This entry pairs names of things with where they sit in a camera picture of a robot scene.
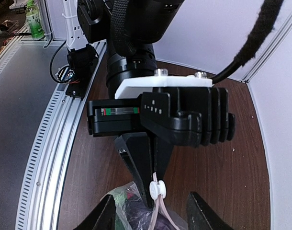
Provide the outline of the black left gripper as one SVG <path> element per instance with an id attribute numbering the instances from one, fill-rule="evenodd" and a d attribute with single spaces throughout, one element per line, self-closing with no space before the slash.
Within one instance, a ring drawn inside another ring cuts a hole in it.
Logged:
<path id="1" fill-rule="evenodd" d="M 125 79 L 153 76 L 157 69 L 152 44 L 140 45 L 132 57 L 122 57 L 116 53 L 112 42 L 107 43 L 107 76 L 106 86 L 110 99 Z"/>

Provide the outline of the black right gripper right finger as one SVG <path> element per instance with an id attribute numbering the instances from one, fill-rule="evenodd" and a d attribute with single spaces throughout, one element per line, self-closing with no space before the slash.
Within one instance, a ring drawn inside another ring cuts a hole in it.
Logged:
<path id="1" fill-rule="evenodd" d="M 189 230 L 233 230 L 197 192 L 188 195 L 187 220 Z"/>

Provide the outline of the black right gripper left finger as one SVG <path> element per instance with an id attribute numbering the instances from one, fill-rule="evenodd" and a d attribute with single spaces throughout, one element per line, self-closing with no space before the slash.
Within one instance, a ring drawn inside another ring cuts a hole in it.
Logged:
<path id="1" fill-rule="evenodd" d="M 112 195 L 106 195 L 74 230 L 114 230 L 116 206 Z"/>

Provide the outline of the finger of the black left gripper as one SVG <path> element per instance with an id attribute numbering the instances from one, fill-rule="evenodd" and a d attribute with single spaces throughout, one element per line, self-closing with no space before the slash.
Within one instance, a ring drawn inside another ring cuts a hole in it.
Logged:
<path id="1" fill-rule="evenodd" d="M 147 133 L 127 133 L 118 136 L 115 147 L 132 175 L 139 194 L 146 207 L 152 208 L 154 201 L 150 196 L 153 163 L 151 144 Z"/>
<path id="2" fill-rule="evenodd" d="M 158 179 L 163 179 L 172 155 L 173 145 L 160 138 L 155 138 L 154 150 L 154 171 Z"/>

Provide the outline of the clear zip top bag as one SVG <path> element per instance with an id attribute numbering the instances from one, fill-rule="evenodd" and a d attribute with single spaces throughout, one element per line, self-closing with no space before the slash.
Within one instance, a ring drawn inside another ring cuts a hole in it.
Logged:
<path id="1" fill-rule="evenodd" d="M 156 223 L 153 230 L 186 230 L 187 222 L 176 212 L 167 208 L 164 199 L 167 190 L 164 181 L 159 180 L 157 173 L 153 173 L 150 188 L 150 200 L 153 208 L 145 206 L 134 182 L 117 187 L 110 192 L 115 202 L 116 230 L 149 230 L 153 221 L 153 213 L 157 211 Z"/>

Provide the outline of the purple toy eggplant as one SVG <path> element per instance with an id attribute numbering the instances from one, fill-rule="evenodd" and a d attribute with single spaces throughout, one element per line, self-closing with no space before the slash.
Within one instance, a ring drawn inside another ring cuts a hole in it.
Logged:
<path id="1" fill-rule="evenodd" d="M 147 230 L 149 228 L 153 210 L 144 206 L 144 203 L 133 202 L 125 204 L 125 216 L 133 230 Z M 158 213 L 155 230 L 173 230 L 167 218 Z"/>

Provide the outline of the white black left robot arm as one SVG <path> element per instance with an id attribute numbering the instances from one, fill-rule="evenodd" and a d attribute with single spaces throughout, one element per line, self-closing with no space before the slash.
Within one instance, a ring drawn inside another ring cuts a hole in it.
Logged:
<path id="1" fill-rule="evenodd" d="M 147 207 L 154 205 L 149 191 L 152 175 L 164 175 L 173 145 L 141 122 L 142 92 L 127 99 L 116 99 L 115 94 L 125 80 L 155 73 L 153 44 L 162 38 L 181 5 L 180 0 L 80 0 L 77 18 L 87 41 L 67 55 L 74 79 L 85 86 L 96 60 L 92 44 L 106 40 L 109 99 L 88 102 L 88 131 L 94 137 L 114 137 Z"/>

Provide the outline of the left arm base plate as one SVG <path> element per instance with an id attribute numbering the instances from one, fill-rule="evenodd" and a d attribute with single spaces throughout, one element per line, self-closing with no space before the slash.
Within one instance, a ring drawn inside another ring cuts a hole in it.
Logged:
<path id="1" fill-rule="evenodd" d="M 86 96 L 90 80 L 93 77 L 95 69 L 98 64 L 98 58 L 95 57 L 86 68 L 78 72 L 77 82 L 68 85 L 66 95 L 83 99 Z"/>

